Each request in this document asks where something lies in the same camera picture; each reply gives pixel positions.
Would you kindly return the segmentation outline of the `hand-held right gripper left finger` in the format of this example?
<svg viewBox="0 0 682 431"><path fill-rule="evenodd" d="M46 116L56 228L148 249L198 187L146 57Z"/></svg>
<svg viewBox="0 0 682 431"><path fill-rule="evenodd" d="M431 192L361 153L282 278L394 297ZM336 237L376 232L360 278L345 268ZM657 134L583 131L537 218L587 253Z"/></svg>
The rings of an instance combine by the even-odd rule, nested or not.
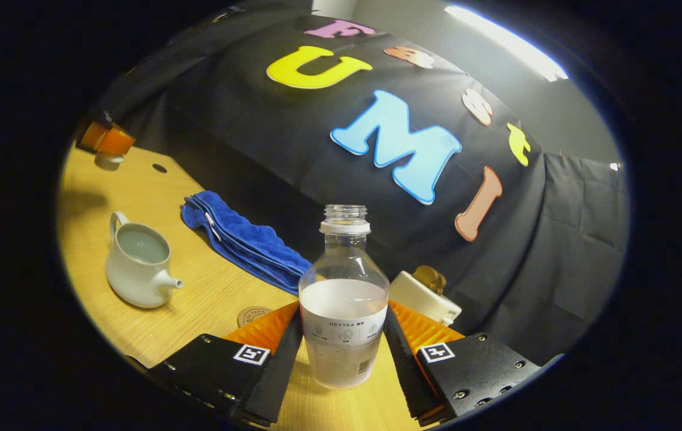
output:
<svg viewBox="0 0 682 431"><path fill-rule="evenodd" d="M220 417L268 427L278 422L302 339L294 301L229 335L202 333L146 373Z"/></svg>

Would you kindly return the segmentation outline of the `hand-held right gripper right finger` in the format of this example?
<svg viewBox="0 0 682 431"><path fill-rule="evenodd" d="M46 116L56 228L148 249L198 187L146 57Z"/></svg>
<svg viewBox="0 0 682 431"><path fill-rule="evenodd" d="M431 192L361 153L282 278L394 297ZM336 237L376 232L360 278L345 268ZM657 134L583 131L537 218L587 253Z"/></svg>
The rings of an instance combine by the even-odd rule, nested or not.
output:
<svg viewBox="0 0 682 431"><path fill-rule="evenodd" d="M383 327L410 415L421 426L478 414L541 366L488 333L462 335L396 301Z"/></svg>

